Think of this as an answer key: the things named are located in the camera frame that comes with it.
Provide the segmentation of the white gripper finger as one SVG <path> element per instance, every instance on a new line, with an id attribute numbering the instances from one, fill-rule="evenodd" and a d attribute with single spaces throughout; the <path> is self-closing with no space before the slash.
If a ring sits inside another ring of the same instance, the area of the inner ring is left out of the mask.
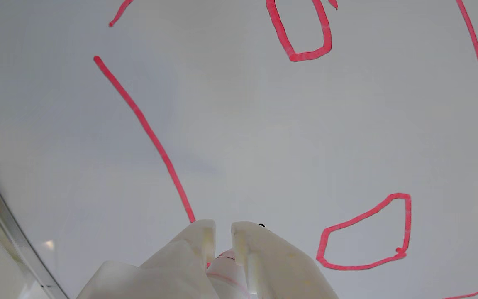
<path id="1" fill-rule="evenodd" d="M 315 261 L 269 229 L 240 221 L 231 225 L 235 261 L 247 289 L 259 299 L 337 299 Z"/>
<path id="2" fill-rule="evenodd" d="M 189 224 L 140 266 L 106 261 L 78 294 L 80 299 L 217 299 L 207 278 L 215 258 L 215 222 Z"/>

